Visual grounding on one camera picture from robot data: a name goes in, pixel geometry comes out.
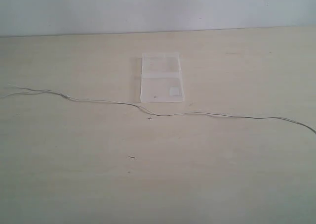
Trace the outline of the clear plastic box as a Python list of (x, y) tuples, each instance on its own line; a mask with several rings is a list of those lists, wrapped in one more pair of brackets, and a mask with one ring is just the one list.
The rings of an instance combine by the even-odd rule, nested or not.
[(140, 102), (183, 102), (184, 99), (180, 54), (143, 53)]

